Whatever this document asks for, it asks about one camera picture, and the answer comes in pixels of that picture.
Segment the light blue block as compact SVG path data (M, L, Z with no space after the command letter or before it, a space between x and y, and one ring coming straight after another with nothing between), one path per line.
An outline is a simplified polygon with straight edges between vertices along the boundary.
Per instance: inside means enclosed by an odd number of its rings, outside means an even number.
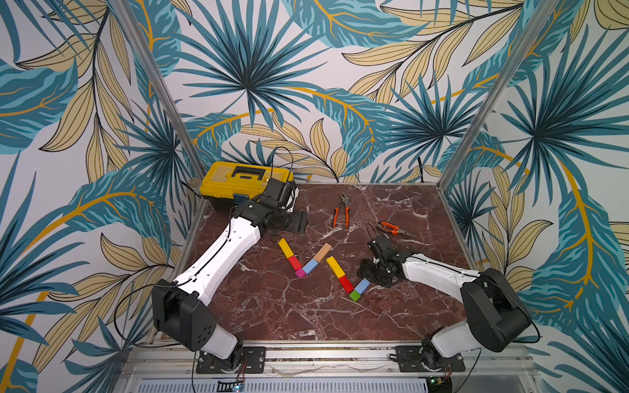
M370 285L370 281L366 278L363 278L356 286L355 286L355 291L359 294L362 295L364 293L364 291L369 287Z
M303 271L306 275L310 274L317 266L319 262L317 260L310 260L306 265L303 266Z

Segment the red block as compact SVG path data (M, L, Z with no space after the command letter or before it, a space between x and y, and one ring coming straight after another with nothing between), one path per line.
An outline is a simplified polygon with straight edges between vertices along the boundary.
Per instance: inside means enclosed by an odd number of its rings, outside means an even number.
M290 257L288 257L288 261L295 271L302 269L301 263L295 255L291 255Z
M341 283L344 291L347 294L351 294L354 291L354 286L352 285L352 283L350 282L350 280L347 278L346 275L343 275L342 277L340 277L338 279L339 283Z

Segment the yellow short block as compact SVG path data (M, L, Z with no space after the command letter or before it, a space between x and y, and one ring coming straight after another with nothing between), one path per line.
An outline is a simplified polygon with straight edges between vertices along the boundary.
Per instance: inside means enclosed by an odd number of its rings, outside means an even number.
M290 259L294 256L293 250L291 249L291 247L288 245L287 241L284 238L280 239L280 241L278 242L278 245L287 259Z

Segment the yellow long block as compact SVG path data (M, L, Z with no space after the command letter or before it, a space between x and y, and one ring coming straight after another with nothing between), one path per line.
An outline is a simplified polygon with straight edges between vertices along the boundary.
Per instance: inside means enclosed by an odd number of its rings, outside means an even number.
M341 279L342 277L346 276L344 270L342 269L342 267L339 265L339 263L333 256L328 257L326 259L326 262L329 265L329 267L332 269L332 271L334 272L334 275L336 276L337 279Z

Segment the natural wood block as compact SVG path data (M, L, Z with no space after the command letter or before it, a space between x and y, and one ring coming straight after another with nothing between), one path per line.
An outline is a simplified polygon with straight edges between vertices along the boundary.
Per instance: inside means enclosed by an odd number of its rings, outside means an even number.
M315 260L317 263L321 263L326 255L331 251L332 246L328 243L325 243L324 245L322 245L321 249L318 250L318 252L314 255L313 260Z

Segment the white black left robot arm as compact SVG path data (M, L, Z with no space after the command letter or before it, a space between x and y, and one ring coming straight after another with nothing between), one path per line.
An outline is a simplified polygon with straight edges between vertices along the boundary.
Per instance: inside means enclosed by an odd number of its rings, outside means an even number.
M262 193L234 206L227 227L201 257L173 281L162 279L152 288L155 328L191 352L213 355L227 369L236 369L242 342L219 326L208 305L232 268L268 231L304 234L307 213L293 210L297 196L294 181L271 178Z

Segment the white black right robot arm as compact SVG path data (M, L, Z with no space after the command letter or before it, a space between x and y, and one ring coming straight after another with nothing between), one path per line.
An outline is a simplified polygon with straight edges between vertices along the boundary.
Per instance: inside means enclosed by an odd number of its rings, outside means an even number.
M470 350L501 352L532 325L532 316L499 270L465 270L421 253L399 251L385 235L368 248L371 260L360 263L359 276L389 288L399 281L421 283L462 303L466 319L425 337L414 358L427 370L439 371Z

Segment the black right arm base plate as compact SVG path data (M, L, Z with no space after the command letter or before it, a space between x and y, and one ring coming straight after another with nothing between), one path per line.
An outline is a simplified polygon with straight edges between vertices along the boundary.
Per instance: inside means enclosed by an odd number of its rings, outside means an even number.
M435 350L423 346L396 346L388 355L396 363L401 373L450 373L466 370L461 355L444 358Z

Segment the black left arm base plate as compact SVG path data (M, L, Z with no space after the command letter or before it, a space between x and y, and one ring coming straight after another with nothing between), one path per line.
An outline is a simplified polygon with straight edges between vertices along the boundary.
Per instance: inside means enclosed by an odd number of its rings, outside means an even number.
M209 352L201 351L196 366L199 374L221 374L244 372L262 374L265 368L266 348L263 346L237 346L234 353L221 359Z

